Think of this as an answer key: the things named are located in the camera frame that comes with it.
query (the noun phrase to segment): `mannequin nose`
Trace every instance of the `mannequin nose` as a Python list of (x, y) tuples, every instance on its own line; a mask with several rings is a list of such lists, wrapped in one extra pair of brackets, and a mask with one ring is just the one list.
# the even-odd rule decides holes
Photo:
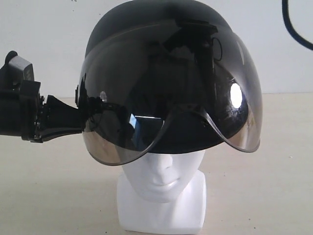
[(152, 171), (160, 174), (173, 165), (173, 158), (170, 154), (152, 154), (149, 163)]

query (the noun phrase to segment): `mannequin head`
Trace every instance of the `mannequin head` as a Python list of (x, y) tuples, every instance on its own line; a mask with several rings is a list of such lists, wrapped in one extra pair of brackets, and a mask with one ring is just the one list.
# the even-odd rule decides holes
[(135, 192), (144, 200), (168, 203), (176, 200), (193, 178), (205, 150), (185, 154), (147, 153), (123, 166)]

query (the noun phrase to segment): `white mannequin head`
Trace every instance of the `white mannequin head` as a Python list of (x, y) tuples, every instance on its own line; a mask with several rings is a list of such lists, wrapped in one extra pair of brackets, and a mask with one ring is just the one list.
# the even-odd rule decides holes
[(123, 166), (135, 192), (147, 201), (176, 200), (197, 172), (205, 150), (185, 154), (147, 153)]

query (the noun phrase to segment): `black mount arm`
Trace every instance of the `black mount arm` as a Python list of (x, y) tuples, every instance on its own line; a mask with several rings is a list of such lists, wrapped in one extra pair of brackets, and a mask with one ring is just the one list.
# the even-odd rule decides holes
[(42, 143), (82, 132), (81, 112), (52, 95), (44, 103), (40, 85), (32, 64), (15, 51), (8, 53), (0, 69), (0, 135)]

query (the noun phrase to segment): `white wall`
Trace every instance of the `white wall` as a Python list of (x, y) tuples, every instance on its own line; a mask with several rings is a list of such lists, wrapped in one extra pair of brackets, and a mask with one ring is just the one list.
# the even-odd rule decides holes
[[(108, 10), (126, 0), (2, 0), (0, 60), (10, 50), (34, 64), (41, 93), (74, 97), (89, 35)], [(264, 93), (313, 92), (313, 52), (284, 28), (280, 0), (202, 0), (249, 48)], [(290, 0), (294, 24), (313, 41), (311, 0)]]

